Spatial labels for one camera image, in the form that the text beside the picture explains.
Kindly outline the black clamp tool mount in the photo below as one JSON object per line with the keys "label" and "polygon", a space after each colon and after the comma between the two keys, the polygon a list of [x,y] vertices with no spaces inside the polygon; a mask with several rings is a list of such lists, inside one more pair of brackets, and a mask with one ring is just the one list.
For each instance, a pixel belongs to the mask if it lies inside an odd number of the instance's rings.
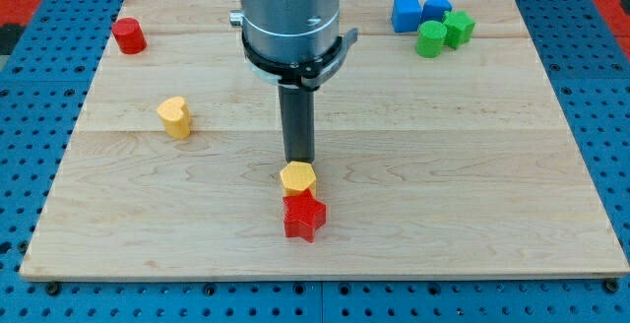
{"label": "black clamp tool mount", "polygon": [[317,91],[343,66],[349,49],[358,40],[358,29],[338,35],[333,45],[322,55],[306,62],[281,63],[256,52],[245,36],[241,36],[244,55],[252,71],[262,81],[290,89]]}

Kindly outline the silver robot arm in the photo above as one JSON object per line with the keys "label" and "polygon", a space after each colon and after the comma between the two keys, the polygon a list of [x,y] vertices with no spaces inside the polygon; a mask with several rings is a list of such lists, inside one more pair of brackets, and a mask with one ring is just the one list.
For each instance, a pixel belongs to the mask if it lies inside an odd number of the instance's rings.
{"label": "silver robot arm", "polygon": [[278,87],[284,157],[315,158],[313,95],[343,66],[358,30],[339,31],[340,0],[240,0],[230,23],[259,79]]}

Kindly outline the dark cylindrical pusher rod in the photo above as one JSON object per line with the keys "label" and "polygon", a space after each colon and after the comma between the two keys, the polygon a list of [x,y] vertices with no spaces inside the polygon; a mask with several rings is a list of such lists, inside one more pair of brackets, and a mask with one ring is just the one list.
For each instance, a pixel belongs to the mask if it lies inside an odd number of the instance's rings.
{"label": "dark cylindrical pusher rod", "polygon": [[312,92],[279,87],[284,157],[287,162],[315,159],[314,98]]}

